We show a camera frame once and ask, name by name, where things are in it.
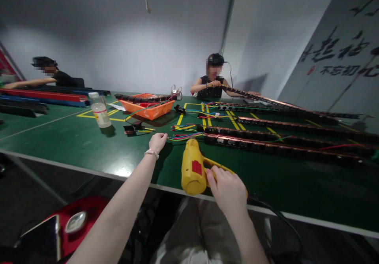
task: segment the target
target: white bracelet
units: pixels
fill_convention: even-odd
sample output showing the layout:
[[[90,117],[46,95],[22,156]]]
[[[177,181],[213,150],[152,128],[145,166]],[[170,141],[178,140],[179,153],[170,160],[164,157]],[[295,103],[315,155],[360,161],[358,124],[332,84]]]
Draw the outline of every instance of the white bracelet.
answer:
[[[153,150],[151,150],[151,149],[147,150],[147,151],[145,152],[144,156],[147,155],[147,154],[155,155],[155,157],[157,158],[157,160],[158,160],[158,158],[159,158],[159,155],[158,155],[155,151],[153,151]]]

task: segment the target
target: hand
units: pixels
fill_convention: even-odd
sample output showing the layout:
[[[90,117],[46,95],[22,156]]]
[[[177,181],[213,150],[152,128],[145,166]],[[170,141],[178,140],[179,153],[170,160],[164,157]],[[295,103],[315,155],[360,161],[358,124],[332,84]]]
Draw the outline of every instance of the hand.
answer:
[[[208,87],[218,87],[218,86],[221,86],[221,82],[218,80],[214,80],[214,81],[208,83]]]
[[[167,140],[167,134],[156,133],[153,135],[149,141],[149,147],[152,151],[159,154],[162,148],[165,146]]]
[[[258,92],[254,92],[254,91],[248,91],[248,93],[249,93],[249,94],[253,94],[253,95],[258,95],[258,96],[261,95],[260,93],[258,93]]]
[[[17,87],[17,82],[13,82],[13,83],[5,84],[5,85],[3,86],[4,89],[13,89],[13,88],[15,88],[15,87]]]
[[[212,170],[206,170],[206,177],[213,197],[226,218],[247,213],[246,188],[237,174],[213,166]]]

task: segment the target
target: phone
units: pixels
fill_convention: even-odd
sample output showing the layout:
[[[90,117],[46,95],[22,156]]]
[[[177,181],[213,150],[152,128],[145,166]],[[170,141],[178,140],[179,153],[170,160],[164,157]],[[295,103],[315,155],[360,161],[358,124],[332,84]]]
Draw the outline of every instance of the phone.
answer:
[[[21,235],[13,264],[55,264],[61,259],[59,215],[53,215]]]

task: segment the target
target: workbench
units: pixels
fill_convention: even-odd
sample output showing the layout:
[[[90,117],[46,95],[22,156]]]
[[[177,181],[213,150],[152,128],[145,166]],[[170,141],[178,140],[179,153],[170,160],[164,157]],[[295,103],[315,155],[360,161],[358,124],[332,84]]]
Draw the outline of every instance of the workbench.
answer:
[[[112,96],[107,96],[107,102],[121,105],[114,98],[114,94],[113,92]],[[204,100],[184,96],[174,105],[206,111],[201,105],[202,101]],[[213,101],[243,103],[238,99],[213,99]],[[112,126],[105,129],[97,126],[89,107],[86,109],[53,105],[49,107],[48,115],[37,118],[0,114],[0,118],[5,122],[0,125],[0,152],[11,157],[19,166],[25,167],[20,158],[26,158],[71,170],[125,180],[148,149],[152,134],[137,133],[135,136],[126,136],[123,128],[127,125],[124,121],[126,115],[121,111],[114,111],[111,106],[107,108]],[[242,112],[227,111],[227,114],[327,126],[311,120],[267,114],[259,114],[259,117]],[[222,121],[198,119],[195,114],[183,115],[174,109],[154,121],[144,120],[136,115],[128,119],[130,122],[135,120],[143,121],[146,127],[154,128],[156,132],[166,132],[169,136],[178,133],[170,131],[172,125],[193,123],[275,132],[281,137],[293,134],[315,138],[308,133],[242,125],[229,118],[223,118]],[[329,127],[347,129],[342,125]],[[202,141],[202,137],[197,139],[204,156],[233,170],[245,183],[248,192],[260,194],[265,202],[282,211],[286,217],[379,238],[377,167],[343,168],[333,164],[207,145]],[[185,143],[186,141],[167,141],[157,161],[151,187],[185,194],[180,183]],[[209,189],[197,197],[213,200]],[[254,203],[248,204],[248,209],[271,214],[269,210]]]

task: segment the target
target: bottle cap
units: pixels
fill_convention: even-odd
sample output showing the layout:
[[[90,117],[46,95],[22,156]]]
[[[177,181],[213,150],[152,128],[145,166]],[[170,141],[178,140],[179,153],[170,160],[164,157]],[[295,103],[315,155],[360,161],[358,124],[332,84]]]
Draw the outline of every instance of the bottle cap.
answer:
[[[97,92],[90,92],[90,93],[88,93],[88,96],[91,99],[96,99],[96,98],[99,98],[99,93],[97,93]]]

